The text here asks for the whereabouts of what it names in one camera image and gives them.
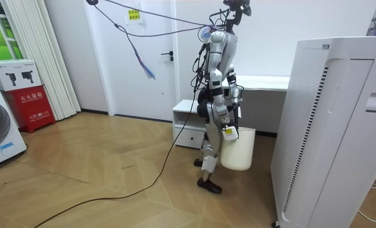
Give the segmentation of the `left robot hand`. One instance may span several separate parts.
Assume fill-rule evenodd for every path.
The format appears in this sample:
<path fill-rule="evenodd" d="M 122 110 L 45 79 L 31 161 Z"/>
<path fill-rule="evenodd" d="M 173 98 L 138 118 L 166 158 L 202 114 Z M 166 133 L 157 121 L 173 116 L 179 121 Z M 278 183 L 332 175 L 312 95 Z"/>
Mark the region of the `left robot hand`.
<path fill-rule="evenodd" d="M 241 118 L 241 107 L 239 103 L 232 103 L 233 112 L 234 112 L 234 123 L 235 126 L 239 127 L 239 119 Z"/>

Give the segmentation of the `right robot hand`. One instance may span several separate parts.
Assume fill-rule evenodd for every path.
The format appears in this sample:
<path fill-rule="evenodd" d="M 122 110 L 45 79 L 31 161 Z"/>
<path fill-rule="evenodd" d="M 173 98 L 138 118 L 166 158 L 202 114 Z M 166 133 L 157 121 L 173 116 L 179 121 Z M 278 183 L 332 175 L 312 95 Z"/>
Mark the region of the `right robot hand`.
<path fill-rule="evenodd" d="M 234 125 L 223 128 L 222 134 L 225 141 L 235 141 L 239 138 L 238 130 Z"/>

